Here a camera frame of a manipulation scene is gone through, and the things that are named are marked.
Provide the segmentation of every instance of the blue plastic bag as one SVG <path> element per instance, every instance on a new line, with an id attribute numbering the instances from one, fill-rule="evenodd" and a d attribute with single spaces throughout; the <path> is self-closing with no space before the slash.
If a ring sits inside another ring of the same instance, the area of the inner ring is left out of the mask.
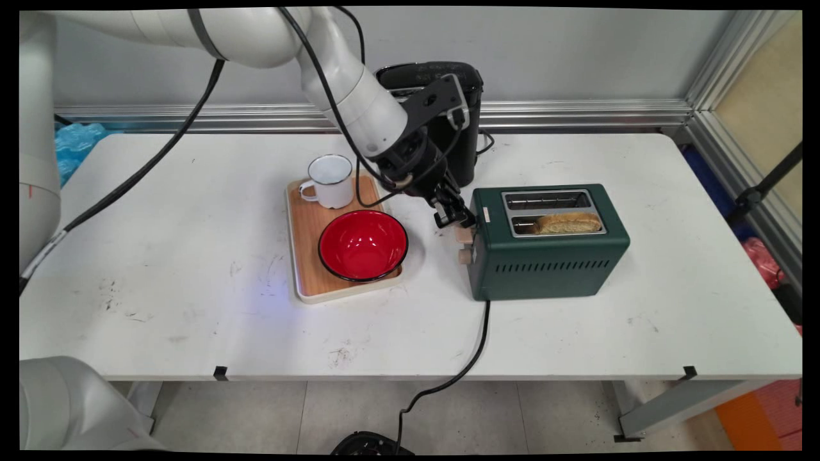
<path id="1" fill-rule="evenodd" d="M 72 123 L 63 126 L 54 135 L 57 148 L 57 168 L 60 170 L 60 187 L 66 185 L 71 175 L 97 145 L 100 139 L 122 131 L 109 131 L 98 123 L 82 125 Z"/>

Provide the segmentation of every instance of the toast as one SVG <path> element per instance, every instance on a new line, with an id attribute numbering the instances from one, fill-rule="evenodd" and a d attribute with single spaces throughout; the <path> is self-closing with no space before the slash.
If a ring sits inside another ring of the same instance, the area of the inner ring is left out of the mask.
<path id="1" fill-rule="evenodd" d="M 580 234 L 600 230 L 601 221 L 594 213 L 549 214 L 535 221 L 536 234 Z"/>

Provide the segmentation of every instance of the green toaster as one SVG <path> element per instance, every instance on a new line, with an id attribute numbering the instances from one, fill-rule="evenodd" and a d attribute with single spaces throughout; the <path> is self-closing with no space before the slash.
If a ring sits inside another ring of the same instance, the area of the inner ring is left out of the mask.
<path id="1" fill-rule="evenodd" d="M 629 235 L 600 184 L 479 188 L 470 209 L 476 225 L 462 262 L 476 300 L 596 294 L 629 247 Z M 601 226 L 538 233 L 539 218 L 569 212 L 593 213 Z"/>

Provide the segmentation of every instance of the wall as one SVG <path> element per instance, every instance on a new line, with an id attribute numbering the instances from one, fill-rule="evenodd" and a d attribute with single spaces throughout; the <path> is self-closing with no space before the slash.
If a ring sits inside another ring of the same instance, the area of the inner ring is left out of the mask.
<path id="1" fill-rule="evenodd" d="M 350 7 L 371 70 L 459 60 L 479 69 L 485 101 L 682 98 L 731 11 L 546 7 Z M 346 16 L 337 21 L 358 53 Z M 58 21 L 55 104 L 192 104 L 212 59 Z M 294 62 L 228 64 L 216 104 L 303 103 Z"/>
<path id="2" fill-rule="evenodd" d="M 802 12 L 752 56 L 715 112 L 763 175 L 803 139 Z M 802 162 L 775 191 L 802 220 Z"/>

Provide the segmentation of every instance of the white mug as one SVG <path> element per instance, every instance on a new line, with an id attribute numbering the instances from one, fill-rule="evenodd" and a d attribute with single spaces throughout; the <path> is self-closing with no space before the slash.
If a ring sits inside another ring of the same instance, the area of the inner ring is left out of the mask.
<path id="1" fill-rule="evenodd" d="M 346 157 L 323 155 L 310 163 L 307 175 L 310 181 L 299 186 L 299 196 L 308 202 L 319 202 L 325 208 L 342 208 L 353 201 L 353 164 Z M 304 190 L 313 187 L 316 195 L 305 195 Z"/>

